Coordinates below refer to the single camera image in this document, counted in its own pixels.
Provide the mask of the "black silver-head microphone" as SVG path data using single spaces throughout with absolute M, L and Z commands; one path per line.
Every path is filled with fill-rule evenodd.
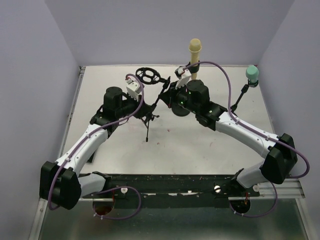
M 88 160 L 86 161 L 87 164 L 92 164 L 94 159 L 95 159 L 95 156 L 96 156 L 96 153 L 97 153 L 97 150 L 95 150 L 92 155 L 88 158 Z

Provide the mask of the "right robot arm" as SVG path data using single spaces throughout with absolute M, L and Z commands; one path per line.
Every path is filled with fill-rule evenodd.
M 232 118 L 225 107 L 210 100 L 209 89 L 201 80 L 191 80 L 180 88 L 171 83 L 159 98 L 175 115 L 184 117 L 193 113 L 202 126 L 240 141 L 264 159 L 235 174 L 230 191 L 236 196 L 243 195 L 248 188 L 259 183 L 282 184 L 298 161 L 290 135 L 278 136 L 254 126 L 250 129 L 241 126 L 240 120 Z

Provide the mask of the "black tripod shock-mount stand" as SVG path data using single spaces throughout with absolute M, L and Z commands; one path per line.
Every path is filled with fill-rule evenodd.
M 162 89 L 167 89 L 171 83 L 171 76 L 167 78 L 162 77 L 161 74 L 151 67 L 140 67 L 135 71 L 135 75 L 146 87 L 146 93 L 144 94 L 144 102 L 148 105 L 155 104 L 155 109 L 159 102 L 159 94 Z M 159 118 L 160 116 L 152 112 L 151 118 L 143 117 L 140 119 L 146 127 L 145 141 L 149 141 L 149 128 L 150 123 Z

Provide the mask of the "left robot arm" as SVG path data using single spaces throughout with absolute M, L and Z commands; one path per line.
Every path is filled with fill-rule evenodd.
M 143 86 L 132 82 L 124 93 L 112 86 L 106 89 L 102 106 L 91 118 L 77 142 L 54 162 L 46 161 L 40 169 L 39 196 L 48 208 L 71 210 L 83 196 L 96 193 L 104 198 L 110 194 L 110 177 L 92 172 L 81 176 L 81 170 L 97 149 L 115 132 L 121 122 L 131 117 L 148 117 L 153 107 L 145 103 Z

